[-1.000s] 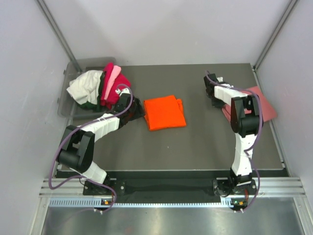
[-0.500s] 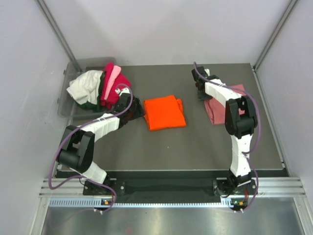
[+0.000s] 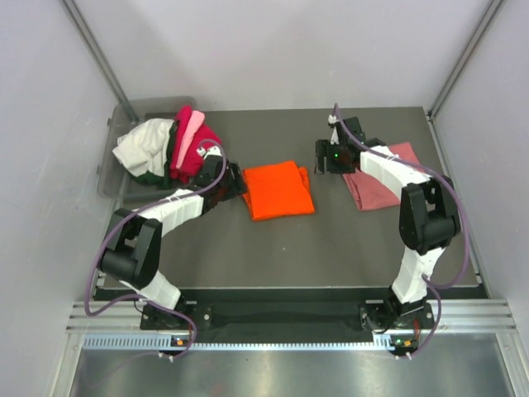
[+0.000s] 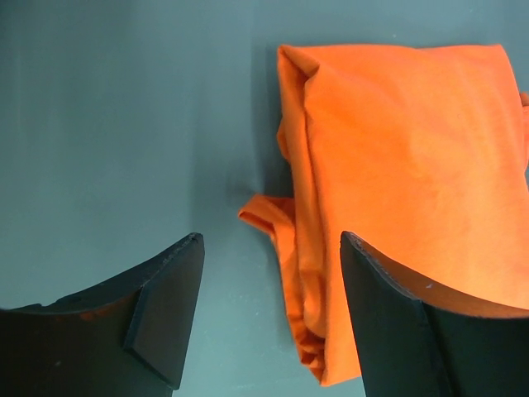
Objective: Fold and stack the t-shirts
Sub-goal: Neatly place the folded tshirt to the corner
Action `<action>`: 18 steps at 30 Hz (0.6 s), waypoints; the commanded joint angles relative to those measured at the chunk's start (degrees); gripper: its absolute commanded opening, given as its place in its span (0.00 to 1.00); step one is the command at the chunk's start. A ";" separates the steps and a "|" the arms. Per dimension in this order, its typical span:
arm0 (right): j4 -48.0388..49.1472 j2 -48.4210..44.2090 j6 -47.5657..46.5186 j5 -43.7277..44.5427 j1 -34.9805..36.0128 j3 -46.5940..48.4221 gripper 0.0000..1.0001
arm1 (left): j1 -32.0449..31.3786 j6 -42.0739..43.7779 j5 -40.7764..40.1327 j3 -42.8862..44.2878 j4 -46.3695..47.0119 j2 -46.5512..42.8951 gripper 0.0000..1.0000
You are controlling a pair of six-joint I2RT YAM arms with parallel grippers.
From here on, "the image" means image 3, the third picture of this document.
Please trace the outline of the orange t shirt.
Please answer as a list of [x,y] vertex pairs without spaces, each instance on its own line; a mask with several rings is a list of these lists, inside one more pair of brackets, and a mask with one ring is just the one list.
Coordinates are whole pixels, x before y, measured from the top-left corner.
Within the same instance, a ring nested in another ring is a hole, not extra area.
[[243,199],[254,222],[315,213],[307,168],[293,160],[243,170]]

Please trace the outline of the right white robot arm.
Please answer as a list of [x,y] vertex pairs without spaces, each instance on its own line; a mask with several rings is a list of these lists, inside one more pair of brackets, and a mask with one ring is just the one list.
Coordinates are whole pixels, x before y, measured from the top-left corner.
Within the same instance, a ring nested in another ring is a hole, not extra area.
[[459,209],[450,179],[435,178],[402,159],[378,139],[368,140],[357,117],[330,115],[327,140],[316,142],[315,171],[345,175],[361,172],[381,183],[399,202],[399,235],[404,253],[398,275],[382,308],[366,322],[384,332],[407,326],[423,310],[427,280],[460,232]]

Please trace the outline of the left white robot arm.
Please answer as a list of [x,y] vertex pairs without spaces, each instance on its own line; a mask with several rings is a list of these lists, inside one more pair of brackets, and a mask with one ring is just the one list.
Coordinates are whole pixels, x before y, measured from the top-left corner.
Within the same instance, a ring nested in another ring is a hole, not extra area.
[[246,192],[239,165],[229,161],[220,147],[210,147],[203,152],[202,168],[189,184],[137,210],[114,212],[94,260],[95,269],[133,290],[136,294],[131,299],[158,309],[168,327],[182,326],[188,316],[185,299],[159,270],[162,239]]

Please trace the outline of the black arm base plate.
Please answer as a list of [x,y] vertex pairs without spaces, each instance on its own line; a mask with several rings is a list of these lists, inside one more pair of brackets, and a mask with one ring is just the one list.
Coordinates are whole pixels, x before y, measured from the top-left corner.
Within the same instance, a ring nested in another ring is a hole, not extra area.
[[[183,314],[203,343],[367,342],[387,287],[184,289]],[[431,305],[402,318],[386,332],[414,335],[434,323]]]

